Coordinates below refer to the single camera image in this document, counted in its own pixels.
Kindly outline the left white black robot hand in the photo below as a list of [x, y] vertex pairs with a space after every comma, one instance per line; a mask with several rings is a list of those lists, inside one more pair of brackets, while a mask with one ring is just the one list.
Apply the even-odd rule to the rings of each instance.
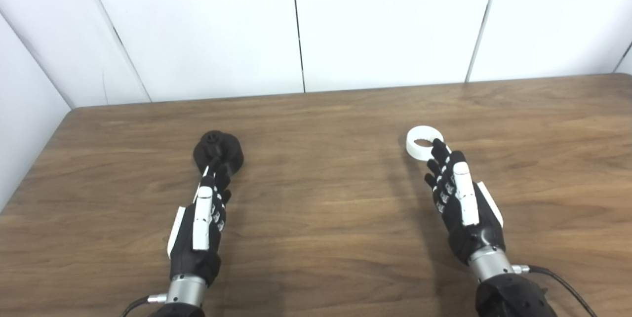
[[171, 261], [171, 278], [194, 275], [210, 287], [221, 266], [218, 250], [227, 220], [231, 179], [225, 164], [218, 158], [212, 159], [201, 173], [192, 204], [178, 208], [167, 254]]

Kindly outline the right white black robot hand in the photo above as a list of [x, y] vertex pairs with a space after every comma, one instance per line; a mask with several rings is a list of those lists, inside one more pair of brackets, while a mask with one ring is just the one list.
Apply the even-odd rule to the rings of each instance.
[[451, 151], [440, 139], [433, 140], [425, 182], [448, 231], [448, 245], [456, 258], [467, 264], [485, 247], [505, 250], [503, 226], [479, 184], [472, 180], [461, 151]]

